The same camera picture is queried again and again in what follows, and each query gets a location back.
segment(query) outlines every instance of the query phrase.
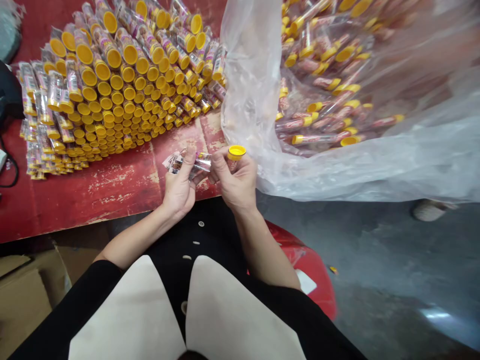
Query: red tabletop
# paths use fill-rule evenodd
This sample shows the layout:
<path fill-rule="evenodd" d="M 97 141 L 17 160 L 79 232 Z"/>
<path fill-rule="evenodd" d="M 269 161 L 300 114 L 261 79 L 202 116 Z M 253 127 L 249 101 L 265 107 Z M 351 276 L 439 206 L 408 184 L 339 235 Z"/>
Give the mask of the red tabletop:
<path fill-rule="evenodd" d="M 22 44 L 14 61 L 40 58 L 40 46 L 49 40 L 51 25 L 62 28 L 72 21 L 72 12 L 83 1 L 19 1 L 27 14 L 22 23 Z M 193 9 L 206 12 L 206 23 L 220 32 L 225 0 L 195 1 Z M 220 128 L 220 112 L 209 113 L 159 135 L 150 142 L 68 175 L 49 175 L 48 180 L 31 180 L 26 174 L 26 143 L 19 137 L 20 120 L 9 121 L 2 133 L 5 146 L 19 165 L 19 180 L 12 188 L 0 188 L 0 243 L 121 218 L 155 209 L 162 203 L 166 169 L 162 162 L 187 146 L 215 152 L 226 145 Z M 0 184 L 14 177 L 5 169 Z M 198 186 L 197 200 L 217 196 L 216 186 L 205 180 Z"/>

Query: barcode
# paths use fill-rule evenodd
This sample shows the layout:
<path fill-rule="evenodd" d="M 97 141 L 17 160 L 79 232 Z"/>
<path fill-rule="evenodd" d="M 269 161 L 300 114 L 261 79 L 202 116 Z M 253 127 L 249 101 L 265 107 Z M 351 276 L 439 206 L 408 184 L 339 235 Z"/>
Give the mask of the barcode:
<path fill-rule="evenodd" d="M 55 89 L 55 102 L 59 103 L 61 99 L 62 99 L 62 90 L 57 87 Z"/>
<path fill-rule="evenodd" d="M 34 78 L 31 76 L 25 76 L 26 83 L 30 89 L 35 89 L 37 86 L 35 84 Z"/>

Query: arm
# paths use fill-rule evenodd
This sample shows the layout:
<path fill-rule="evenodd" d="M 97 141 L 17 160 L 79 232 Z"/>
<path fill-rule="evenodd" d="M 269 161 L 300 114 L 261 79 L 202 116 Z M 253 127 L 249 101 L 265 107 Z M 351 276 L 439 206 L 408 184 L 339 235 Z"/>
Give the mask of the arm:
<path fill-rule="evenodd" d="M 132 265 L 155 241 L 178 223 L 195 203 L 195 187 L 201 178 L 189 181 L 195 151 L 189 149 L 178 174 L 165 175 L 163 203 L 147 217 L 115 236 L 94 261 L 108 260 L 121 269 Z"/>
<path fill-rule="evenodd" d="M 231 174 L 225 161 L 228 148 L 212 157 L 210 181 L 221 181 L 222 197 L 233 211 L 250 273 L 269 285 L 300 290 L 300 281 L 290 261 L 269 231 L 257 209 L 257 165 L 246 154 Z"/>

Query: black sleeve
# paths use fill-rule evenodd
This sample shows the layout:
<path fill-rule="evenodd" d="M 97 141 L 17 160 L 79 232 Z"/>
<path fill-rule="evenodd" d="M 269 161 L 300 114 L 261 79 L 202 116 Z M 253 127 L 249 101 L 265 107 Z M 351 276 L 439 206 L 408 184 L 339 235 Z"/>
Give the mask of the black sleeve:
<path fill-rule="evenodd" d="M 95 261 L 10 359 L 67 359 L 70 340 L 122 277 L 107 260 Z"/>
<path fill-rule="evenodd" d="M 252 280 L 247 287 L 297 333 L 305 358 L 367 359 L 302 291 Z"/>

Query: clear plastic bag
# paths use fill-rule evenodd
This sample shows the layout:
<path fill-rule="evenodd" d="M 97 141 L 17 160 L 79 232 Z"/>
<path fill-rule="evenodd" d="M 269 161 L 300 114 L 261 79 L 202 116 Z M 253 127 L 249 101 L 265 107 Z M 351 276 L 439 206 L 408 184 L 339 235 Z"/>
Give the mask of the clear plastic bag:
<path fill-rule="evenodd" d="M 227 141 L 258 162 L 260 191 L 297 201 L 480 201 L 479 4 L 419 3 L 409 28 L 402 27 L 411 19 L 400 18 L 390 24 L 393 32 L 381 34 L 388 40 L 375 43 L 357 96 L 374 103 L 375 119 L 405 120 L 352 146 L 300 151 L 275 133 L 281 76 L 289 81 L 292 112 L 305 112 L 296 103 L 319 100 L 306 98 L 309 86 L 289 69 L 280 74 L 282 2 L 228 1 L 221 125 Z"/>

